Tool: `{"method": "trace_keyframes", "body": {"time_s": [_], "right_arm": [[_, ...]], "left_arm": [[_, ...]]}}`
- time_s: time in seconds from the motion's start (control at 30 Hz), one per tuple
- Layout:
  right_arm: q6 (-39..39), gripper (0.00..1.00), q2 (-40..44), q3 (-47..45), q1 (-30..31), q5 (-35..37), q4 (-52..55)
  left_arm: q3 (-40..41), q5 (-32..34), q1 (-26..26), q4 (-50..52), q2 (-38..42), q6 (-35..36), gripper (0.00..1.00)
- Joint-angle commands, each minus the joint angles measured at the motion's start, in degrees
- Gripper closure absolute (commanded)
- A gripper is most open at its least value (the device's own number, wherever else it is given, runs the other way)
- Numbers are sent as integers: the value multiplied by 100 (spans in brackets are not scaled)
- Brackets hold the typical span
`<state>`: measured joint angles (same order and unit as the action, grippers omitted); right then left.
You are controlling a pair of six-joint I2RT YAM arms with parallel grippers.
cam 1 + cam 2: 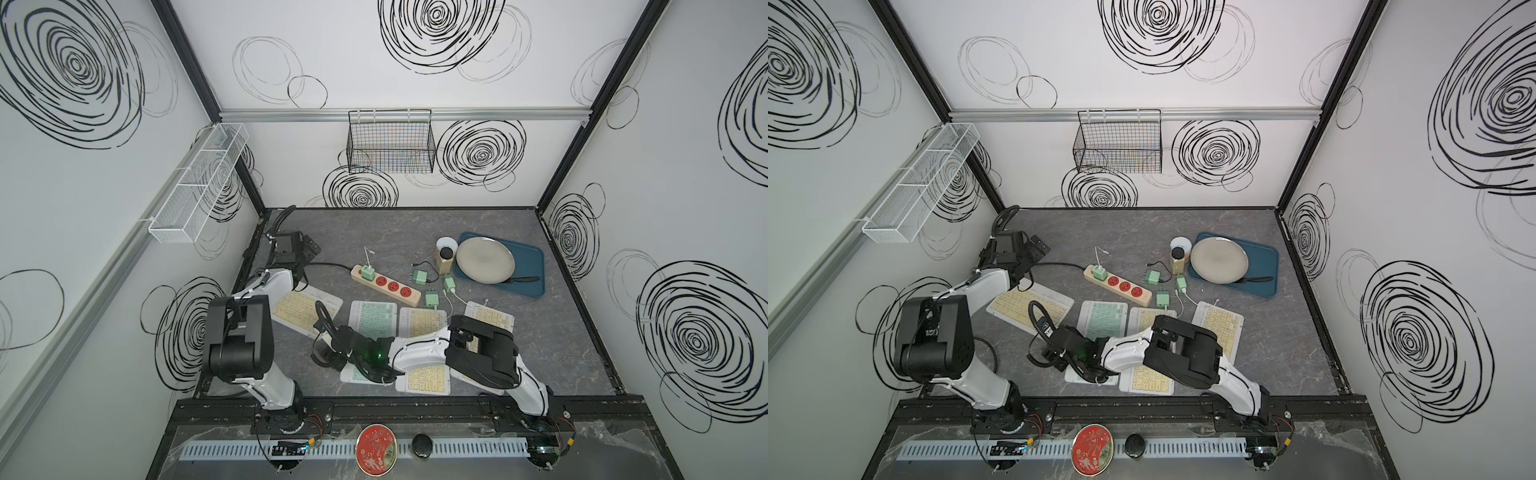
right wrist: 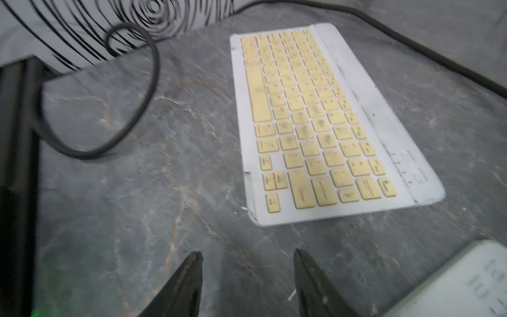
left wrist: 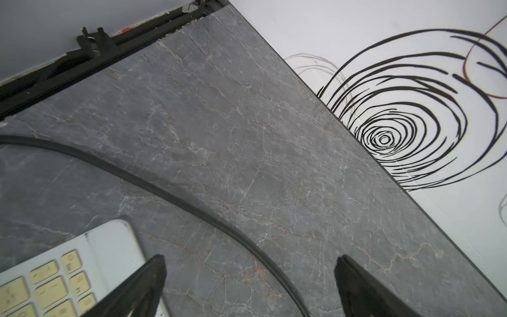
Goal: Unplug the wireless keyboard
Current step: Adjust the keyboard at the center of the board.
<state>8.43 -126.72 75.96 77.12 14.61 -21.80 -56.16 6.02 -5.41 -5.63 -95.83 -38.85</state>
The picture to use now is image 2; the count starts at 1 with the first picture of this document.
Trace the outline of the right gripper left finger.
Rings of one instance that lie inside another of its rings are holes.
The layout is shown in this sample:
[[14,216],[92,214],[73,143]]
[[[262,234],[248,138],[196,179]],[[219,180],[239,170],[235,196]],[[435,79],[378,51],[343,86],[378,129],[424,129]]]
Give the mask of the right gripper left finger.
[[203,256],[191,252],[139,317],[198,316]]

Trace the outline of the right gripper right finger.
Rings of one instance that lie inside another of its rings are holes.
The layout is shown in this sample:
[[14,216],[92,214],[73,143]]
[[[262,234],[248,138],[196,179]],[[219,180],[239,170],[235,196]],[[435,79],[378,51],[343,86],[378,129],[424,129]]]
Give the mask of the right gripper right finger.
[[294,279],[300,316],[359,316],[313,257],[299,248],[294,251]]

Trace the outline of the yellow keyboard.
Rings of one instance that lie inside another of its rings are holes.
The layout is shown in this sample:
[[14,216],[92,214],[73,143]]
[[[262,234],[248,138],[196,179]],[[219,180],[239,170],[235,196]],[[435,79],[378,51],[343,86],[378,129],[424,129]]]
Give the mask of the yellow keyboard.
[[442,182],[334,25],[235,34],[230,45],[253,223],[444,199]]

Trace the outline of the mint green wireless keyboard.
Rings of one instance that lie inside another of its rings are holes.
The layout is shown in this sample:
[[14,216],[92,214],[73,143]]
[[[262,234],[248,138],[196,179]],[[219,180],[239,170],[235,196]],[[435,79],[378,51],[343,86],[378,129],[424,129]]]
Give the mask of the mint green wireless keyboard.
[[470,244],[386,316],[506,316],[506,247]]

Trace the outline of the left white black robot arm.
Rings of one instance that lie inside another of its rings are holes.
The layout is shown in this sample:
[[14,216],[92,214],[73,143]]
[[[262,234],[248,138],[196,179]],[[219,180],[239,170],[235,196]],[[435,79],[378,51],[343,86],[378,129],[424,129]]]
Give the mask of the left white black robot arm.
[[42,62],[1,67],[1,315],[31,316],[34,297]]

